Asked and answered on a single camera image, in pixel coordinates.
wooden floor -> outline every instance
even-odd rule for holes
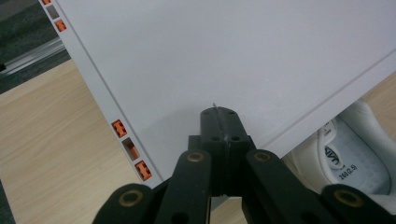
[[[396,74],[365,96],[396,136]],[[0,178],[17,223],[91,223],[118,187],[139,182],[69,61],[0,95]],[[211,223],[246,223],[240,199]]]

light wood surface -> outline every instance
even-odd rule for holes
[[[396,135],[396,74],[365,99]],[[138,182],[72,61],[0,95],[0,178],[17,223],[91,223]],[[229,200],[211,223],[246,223]]]

screw hole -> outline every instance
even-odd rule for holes
[[[254,159],[256,159],[256,161],[267,162],[272,159],[272,156],[266,152],[259,151],[254,154]]]
[[[301,219],[303,222],[307,224],[319,224],[320,219],[317,217],[317,215],[310,213],[310,212],[304,212],[301,214]]]
[[[174,224],[186,224],[189,222],[189,216],[187,214],[179,212],[172,215],[172,223]]]
[[[204,154],[200,152],[192,152],[187,156],[188,161],[198,162],[204,160]]]
[[[334,197],[340,202],[351,207],[362,207],[364,201],[359,195],[347,189],[338,189],[334,192]]]
[[[139,204],[143,199],[142,191],[138,189],[131,189],[123,194],[121,194],[119,198],[120,205],[124,207],[132,207],[134,205]]]

shoe logo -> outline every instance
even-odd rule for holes
[[[326,153],[327,163],[329,164],[330,168],[334,170],[339,170],[343,168],[344,164],[341,162],[340,157],[337,155],[339,153],[337,153],[338,151],[335,148],[331,149],[330,147],[326,146],[324,148],[324,151]]]
[[[337,135],[337,123],[335,119],[330,120],[323,126],[324,145],[328,145]]]

white sneaker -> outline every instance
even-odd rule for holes
[[[396,215],[396,142],[358,100],[283,158],[308,188],[345,184]]]

